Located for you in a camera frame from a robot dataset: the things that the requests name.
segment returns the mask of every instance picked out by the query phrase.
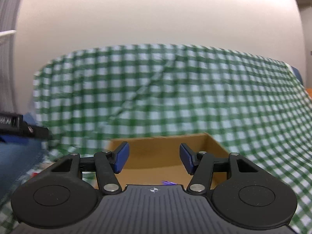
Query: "black clamp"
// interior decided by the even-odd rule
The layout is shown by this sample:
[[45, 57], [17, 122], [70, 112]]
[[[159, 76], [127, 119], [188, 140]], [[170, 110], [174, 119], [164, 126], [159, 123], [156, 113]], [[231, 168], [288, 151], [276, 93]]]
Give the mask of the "black clamp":
[[24, 121], [23, 115], [0, 112], [0, 134], [15, 135], [41, 140], [49, 139], [48, 128], [30, 125]]
[[[229, 158], [215, 158], [181, 144], [180, 158], [193, 175], [186, 191], [205, 196], [228, 222], [265, 230], [291, 221], [297, 208], [294, 191], [242, 155], [233, 152]], [[226, 172], [227, 180], [211, 190], [214, 172]]]
[[[70, 153], [16, 189], [11, 205], [17, 219], [43, 228], [83, 219], [104, 195], [122, 192], [115, 173], [122, 170], [128, 157], [127, 142], [115, 151], [104, 150], [89, 158]], [[82, 180], [82, 172], [96, 172], [99, 190]]]

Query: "round black disc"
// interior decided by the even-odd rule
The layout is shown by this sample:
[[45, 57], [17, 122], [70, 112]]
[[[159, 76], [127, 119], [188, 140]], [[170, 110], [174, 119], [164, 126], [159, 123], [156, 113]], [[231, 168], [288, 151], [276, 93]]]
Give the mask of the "round black disc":
[[288, 224], [297, 208], [293, 190], [271, 175], [242, 173], [213, 191], [212, 202], [229, 222], [264, 230]]
[[73, 224], [89, 215], [96, 202], [97, 194], [90, 184], [63, 175], [27, 182], [11, 199], [19, 221], [41, 228]]

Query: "orange object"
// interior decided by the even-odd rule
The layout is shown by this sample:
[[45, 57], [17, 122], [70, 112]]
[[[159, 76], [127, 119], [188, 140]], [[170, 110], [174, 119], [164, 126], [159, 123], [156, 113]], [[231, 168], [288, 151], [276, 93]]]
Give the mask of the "orange object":
[[312, 98], [312, 89], [306, 89], [306, 91], [308, 92], [309, 96]]

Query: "purple object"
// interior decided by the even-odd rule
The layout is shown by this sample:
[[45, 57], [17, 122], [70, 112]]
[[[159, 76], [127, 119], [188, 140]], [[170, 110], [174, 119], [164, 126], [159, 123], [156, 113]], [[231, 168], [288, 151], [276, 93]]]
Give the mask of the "purple object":
[[176, 183], [170, 182], [170, 181], [162, 181], [164, 186], [172, 186], [172, 185], [177, 185]]

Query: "blue jeans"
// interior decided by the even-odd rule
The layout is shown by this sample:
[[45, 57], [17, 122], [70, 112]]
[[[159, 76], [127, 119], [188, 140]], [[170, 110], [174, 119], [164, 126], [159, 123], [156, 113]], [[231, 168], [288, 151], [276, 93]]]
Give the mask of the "blue jeans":
[[[30, 114], [24, 120], [35, 124]], [[28, 139], [26, 144], [0, 143], [0, 207], [8, 199], [19, 179], [43, 159], [41, 141]]]

